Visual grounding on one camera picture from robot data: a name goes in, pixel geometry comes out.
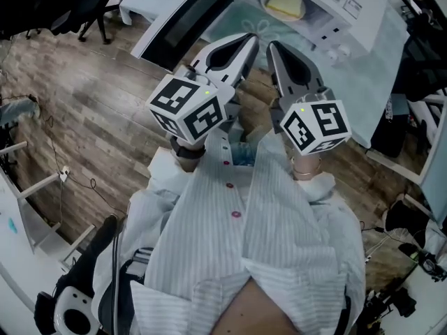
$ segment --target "shirt cuff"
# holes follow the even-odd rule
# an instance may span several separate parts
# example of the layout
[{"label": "shirt cuff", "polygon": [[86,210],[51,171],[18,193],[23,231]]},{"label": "shirt cuff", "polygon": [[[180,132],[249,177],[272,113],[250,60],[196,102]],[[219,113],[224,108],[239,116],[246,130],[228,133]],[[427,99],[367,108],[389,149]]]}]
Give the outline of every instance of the shirt cuff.
[{"label": "shirt cuff", "polygon": [[335,187],[335,178],[327,172],[316,175],[312,180],[297,182],[304,190],[308,202],[315,202],[328,197]]},{"label": "shirt cuff", "polygon": [[147,168],[151,174],[148,189],[167,190],[181,195],[192,172],[185,172],[171,150],[159,147]]}]

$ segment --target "plate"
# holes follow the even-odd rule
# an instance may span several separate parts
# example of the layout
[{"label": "plate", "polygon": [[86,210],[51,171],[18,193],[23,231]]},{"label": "plate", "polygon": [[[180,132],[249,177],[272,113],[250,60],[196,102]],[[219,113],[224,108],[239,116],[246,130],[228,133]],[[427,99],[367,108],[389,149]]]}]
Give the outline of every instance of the plate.
[{"label": "plate", "polygon": [[305,5],[304,1],[302,2],[302,9],[304,10],[304,13],[299,18],[296,18],[296,17],[290,16],[290,15],[287,15],[285,13],[281,13],[279,11],[268,8],[267,2],[268,2],[268,0],[260,0],[260,3],[262,5],[262,7],[264,8],[265,12],[267,14],[273,16],[275,19],[278,19],[283,22],[294,22],[294,21],[301,20],[304,17],[304,15],[306,14],[306,5]]}]

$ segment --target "wrist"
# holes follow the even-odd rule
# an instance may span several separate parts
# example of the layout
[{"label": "wrist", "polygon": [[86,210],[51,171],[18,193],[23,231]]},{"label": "wrist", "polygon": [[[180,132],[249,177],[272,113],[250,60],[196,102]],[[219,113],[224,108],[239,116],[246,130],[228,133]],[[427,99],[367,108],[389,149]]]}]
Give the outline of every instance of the wrist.
[{"label": "wrist", "polygon": [[203,146],[205,145],[205,139],[206,138],[203,138],[195,144],[189,144],[188,142],[185,142],[183,139],[177,139],[177,143],[179,146],[184,147],[188,150],[197,151],[203,148]]},{"label": "wrist", "polygon": [[205,153],[205,138],[195,144],[189,144],[182,139],[171,137],[171,154],[177,159],[182,169],[193,172]]},{"label": "wrist", "polygon": [[321,158],[319,154],[302,156],[295,151],[293,161],[293,176],[296,180],[308,181],[321,173]]}]

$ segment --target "table leg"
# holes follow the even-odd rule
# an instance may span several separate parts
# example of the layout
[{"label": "table leg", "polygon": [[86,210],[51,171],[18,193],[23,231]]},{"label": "table leg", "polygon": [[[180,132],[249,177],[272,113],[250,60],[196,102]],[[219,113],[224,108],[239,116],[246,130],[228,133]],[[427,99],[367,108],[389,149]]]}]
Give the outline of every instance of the table leg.
[{"label": "table leg", "polygon": [[119,11],[121,12],[121,19],[123,20],[123,23],[126,25],[132,25],[132,18],[130,15],[130,10],[119,6]]},{"label": "table leg", "polygon": [[408,193],[405,194],[405,200],[407,200],[408,202],[410,202],[411,204],[416,206],[419,210],[421,210],[424,214],[426,214],[430,218],[433,217],[432,212],[430,212],[429,209],[424,207],[420,202],[418,202],[415,199],[413,199]]},{"label": "table leg", "polygon": [[420,175],[416,174],[415,172],[412,172],[411,170],[408,170],[406,167],[403,167],[399,164],[396,164],[395,162],[391,161],[388,158],[385,158],[379,153],[376,153],[375,151],[368,151],[366,153],[366,156],[374,161],[377,161],[377,163],[382,164],[383,166],[386,166],[388,169],[391,169],[392,171],[402,175],[403,177],[406,177],[408,180],[414,182],[416,185],[420,185]]},{"label": "table leg", "polygon": [[59,261],[61,263],[61,266],[64,268],[65,271],[69,271],[71,268],[71,265],[69,265],[66,261],[67,258],[70,257],[70,255],[73,254],[73,252],[76,250],[76,248],[81,244],[82,241],[90,234],[91,231],[95,229],[94,225],[90,225],[79,237],[76,239],[68,248],[66,255]]},{"label": "table leg", "polygon": [[30,188],[27,188],[25,191],[22,191],[21,193],[19,193],[17,195],[17,199],[21,200],[21,199],[25,199],[25,198],[31,196],[36,191],[39,191],[41,188],[44,188],[45,186],[47,186],[47,185],[51,184],[52,182],[58,180],[58,178],[59,178],[59,174],[56,172],[55,174],[47,177],[46,179],[38,182],[37,184],[31,186]]},{"label": "table leg", "polygon": [[0,150],[0,155],[9,154],[12,151],[23,149],[28,146],[28,142],[20,142],[19,144],[15,144],[11,147]]},{"label": "table leg", "polygon": [[39,239],[38,241],[36,241],[33,245],[33,252],[36,248],[39,248],[43,242],[45,242],[45,240],[52,235],[53,233],[55,233],[59,227],[61,227],[61,224],[58,222],[56,223],[53,227],[51,227],[50,230],[48,230],[47,234],[45,236],[43,236],[41,239]]}]

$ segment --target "white shirt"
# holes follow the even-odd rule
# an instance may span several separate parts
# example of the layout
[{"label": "white shirt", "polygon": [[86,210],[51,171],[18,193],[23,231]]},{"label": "white shirt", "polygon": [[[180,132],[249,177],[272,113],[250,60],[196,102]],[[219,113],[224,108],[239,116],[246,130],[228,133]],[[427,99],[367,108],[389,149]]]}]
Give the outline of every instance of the white shirt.
[{"label": "white shirt", "polygon": [[[346,289],[350,328],[365,298],[365,258],[359,222],[333,194],[332,175],[298,184],[271,132],[259,143],[248,189],[226,134],[213,131],[205,146],[193,174],[159,149],[147,190],[131,198],[120,261],[155,246],[145,284],[131,283],[139,332],[209,334],[250,278],[303,334],[334,333]],[[110,284],[111,261],[109,247],[96,263],[95,298]]]}]

